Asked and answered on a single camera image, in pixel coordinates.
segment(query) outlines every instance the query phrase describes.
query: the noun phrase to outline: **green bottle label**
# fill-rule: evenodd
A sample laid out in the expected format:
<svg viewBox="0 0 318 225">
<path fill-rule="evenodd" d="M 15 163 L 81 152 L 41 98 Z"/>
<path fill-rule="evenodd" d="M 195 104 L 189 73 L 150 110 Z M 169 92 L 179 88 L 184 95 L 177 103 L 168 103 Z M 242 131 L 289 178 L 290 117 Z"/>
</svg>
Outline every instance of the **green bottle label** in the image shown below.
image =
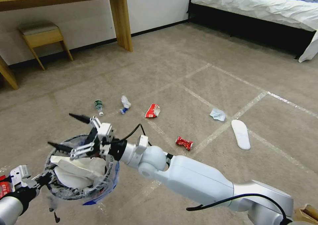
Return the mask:
<svg viewBox="0 0 318 225">
<path fill-rule="evenodd" d="M 98 105 L 103 105 L 101 100 L 96 100 L 95 101 L 95 107 L 98 106 Z"/>
</svg>

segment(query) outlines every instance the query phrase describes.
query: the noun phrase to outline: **black cable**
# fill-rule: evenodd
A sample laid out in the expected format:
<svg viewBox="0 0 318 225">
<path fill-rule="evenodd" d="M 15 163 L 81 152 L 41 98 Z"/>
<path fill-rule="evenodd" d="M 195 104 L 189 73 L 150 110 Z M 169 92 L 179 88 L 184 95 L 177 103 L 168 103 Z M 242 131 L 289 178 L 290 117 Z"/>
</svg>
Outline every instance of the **black cable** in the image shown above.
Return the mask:
<svg viewBox="0 0 318 225">
<path fill-rule="evenodd" d="M 203 209 L 206 209 L 206 208 L 210 208 L 210 207 L 214 207 L 216 205 L 219 205 L 221 203 L 225 203 L 225 202 L 228 202 L 228 201 L 232 201 L 234 199 L 238 199 L 238 198 L 242 198 L 242 197 L 250 197 L 250 196 L 258 196 L 258 197 L 262 197 L 262 198 L 265 198 L 267 200 L 269 200 L 270 202 L 272 202 L 273 204 L 275 204 L 279 210 L 281 211 L 282 215 L 283 215 L 283 220 L 281 221 L 280 224 L 287 224 L 286 222 L 288 221 L 287 217 L 286 217 L 286 213 L 285 211 L 283 210 L 283 208 L 276 202 L 274 201 L 273 199 L 271 199 L 270 197 L 267 197 L 265 195 L 262 195 L 262 194 L 241 194 L 241 195 L 237 195 L 237 196 L 233 196 L 233 197 L 230 197 L 230 198 L 227 198 L 227 199 L 223 199 L 223 200 L 220 200 L 220 201 L 217 201 L 215 203 L 212 203 L 212 204 L 209 204 L 209 205 L 206 205 L 206 206 L 203 206 L 202 204 L 197 206 L 197 207 L 188 207 L 186 208 L 187 211 L 198 211 L 198 210 L 203 210 Z"/>
<path fill-rule="evenodd" d="M 133 134 L 135 133 L 135 131 L 138 129 L 138 127 L 141 127 L 143 134 L 146 135 L 145 130 L 143 129 L 142 125 L 139 123 L 139 124 L 135 127 L 135 129 L 132 130 L 131 133 L 129 133 L 129 134 L 128 134 L 127 136 L 125 136 L 123 139 L 120 139 L 119 141 L 116 141 L 116 143 L 122 142 L 122 141 L 126 140 L 127 138 L 129 138 L 131 135 L 133 135 Z"/>
<path fill-rule="evenodd" d="M 13 177 L 13 175 L 4 178 L 3 180 L 0 180 L 0 183 L 1 182 L 9 182 L 9 183 L 11 183 L 12 182 L 12 180 L 11 180 L 12 177 Z"/>
</svg>

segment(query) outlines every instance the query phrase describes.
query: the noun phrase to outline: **crumpled white tissue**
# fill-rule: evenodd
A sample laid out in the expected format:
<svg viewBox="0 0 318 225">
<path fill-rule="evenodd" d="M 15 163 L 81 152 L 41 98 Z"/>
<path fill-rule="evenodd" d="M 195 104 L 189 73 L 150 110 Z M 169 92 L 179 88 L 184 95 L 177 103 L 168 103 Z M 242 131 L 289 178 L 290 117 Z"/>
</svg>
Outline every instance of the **crumpled white tissue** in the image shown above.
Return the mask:
<svg viewBox="0 0 318 225">
<path fill-rule="evenodd" d="M 106 161 L 102 158 L 70 160 L 69 157 L 51 156 L 50 161 L 58 166 L 56 175 L 61 183 L 71 188 L 86 187 L 105 174 Z"/>
<path fill-rule="evenodd" d="M 127 108 L 127 109 L 129 109 L 130 106 L 132 105 L 132 104 L 128 101 L 128 99 L 127 99 L 127 97 L 126 97 L 125 95 L 122 96 L 122 104 L 123 104 L 124 108 Z"/>
<path fill-rule="evenodd" d="M 210 116 L 219 121 L 224 121 L 226 117 L 225 112 L 220 109 L 212 109 Z"/>
</svg>

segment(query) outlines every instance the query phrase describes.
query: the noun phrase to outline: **white shoe insole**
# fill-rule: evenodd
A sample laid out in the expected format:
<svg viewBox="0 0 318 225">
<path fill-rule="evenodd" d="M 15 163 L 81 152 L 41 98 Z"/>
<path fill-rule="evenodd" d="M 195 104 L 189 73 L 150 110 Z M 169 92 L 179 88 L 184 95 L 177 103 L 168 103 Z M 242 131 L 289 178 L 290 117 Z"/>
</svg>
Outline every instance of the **white shoe insole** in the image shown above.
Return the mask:
<svg viewBox="0 0 318 225">
<path fill-rule="evenodd" d="M 249 143 L 247 127 L 244 122 L 232 120 L 231 124 L 239 147 L 243 150 L 249 150 L 251 145 Z"/>
</svg>

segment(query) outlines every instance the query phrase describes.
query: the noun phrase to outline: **stool seat cushion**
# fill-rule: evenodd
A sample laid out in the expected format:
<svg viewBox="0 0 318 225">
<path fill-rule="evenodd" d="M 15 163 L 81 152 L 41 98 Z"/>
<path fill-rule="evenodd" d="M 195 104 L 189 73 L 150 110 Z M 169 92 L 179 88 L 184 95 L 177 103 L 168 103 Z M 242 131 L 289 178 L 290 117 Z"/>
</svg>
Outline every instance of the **stool seat cushion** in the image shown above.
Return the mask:
<svg viewBox="0 0 318 225">
<path fill-rule="evenodd" d="M 52 22 L 35 22 L 21 25 L 18 27 L 18 29 L 23 35 L 33 35 L 45 31 L 55 30 L 58 29 L 58 27 Z"/>
</svg>

